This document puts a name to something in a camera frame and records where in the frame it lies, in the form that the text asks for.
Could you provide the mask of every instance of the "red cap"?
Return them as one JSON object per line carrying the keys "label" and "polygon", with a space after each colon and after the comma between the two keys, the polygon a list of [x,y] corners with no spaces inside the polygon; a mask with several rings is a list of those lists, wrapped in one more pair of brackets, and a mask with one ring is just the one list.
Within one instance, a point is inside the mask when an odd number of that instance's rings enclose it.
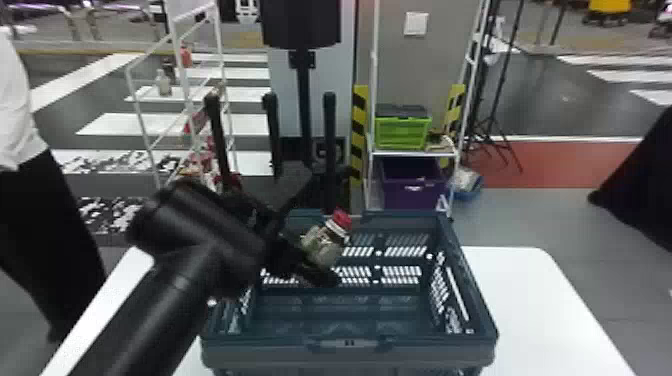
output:
{"label": "red cap", "polygon": [[343,230],[352,230],[352,219],[350,219],[348,213],[343,210],[336,208],[334,213],[331,214],[331,219]]}

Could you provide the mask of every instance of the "wall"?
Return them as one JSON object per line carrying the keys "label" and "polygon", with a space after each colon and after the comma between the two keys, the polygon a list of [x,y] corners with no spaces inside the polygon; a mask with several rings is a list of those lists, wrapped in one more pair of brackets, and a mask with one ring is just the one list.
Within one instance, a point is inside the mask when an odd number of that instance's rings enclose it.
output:
{"label": "wall", "polygon": [[[359,0],[357,83],[369,83],[373,0]],[[450,85],[456,83],[478,0],[381,0],[378,103],[422,104],[435,125],[443,120]],[[427,35],[404,37],[406,12],[429,13]]]}
{"label": "wall", "polygon": [[[316,69],[310,71],[313,137],[324,135],[322,95],[336,93],[336,136],[349,137],[352,106],[355,0],[341,0],[341,43],[316,51]],[[278,95],[280,132],[284,137],[301,135],[296,71],[289,68],[287,51],[269,49],[271,88]]]}

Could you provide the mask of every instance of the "green storage box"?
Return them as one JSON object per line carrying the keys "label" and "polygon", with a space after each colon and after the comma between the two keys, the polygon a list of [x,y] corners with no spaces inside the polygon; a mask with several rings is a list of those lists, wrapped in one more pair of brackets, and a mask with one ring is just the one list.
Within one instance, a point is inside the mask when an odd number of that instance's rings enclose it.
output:
{"label": "green storage box", "polygon": [[423,150],[432,118],[419,105],[376,105],[376,148]]}

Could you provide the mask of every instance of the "white shirt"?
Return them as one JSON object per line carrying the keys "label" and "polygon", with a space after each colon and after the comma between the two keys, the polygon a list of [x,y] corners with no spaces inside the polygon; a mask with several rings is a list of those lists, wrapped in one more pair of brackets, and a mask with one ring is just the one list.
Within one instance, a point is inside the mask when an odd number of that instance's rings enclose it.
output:
{"label": "white shirt", "polygon": [[16,171],[47,149],[30,111],[30,86],[12,43],[0,33],[0,171]]}

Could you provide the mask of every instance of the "black pants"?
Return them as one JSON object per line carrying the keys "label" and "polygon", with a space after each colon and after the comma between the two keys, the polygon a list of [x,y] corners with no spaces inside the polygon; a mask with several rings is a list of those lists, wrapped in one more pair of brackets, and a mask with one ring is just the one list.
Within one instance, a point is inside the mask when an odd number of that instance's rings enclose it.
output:
{"label": "black pants", "polygon": [[98,248],[49,150],[0,173],[0,267],[61,331],[103,285]]}

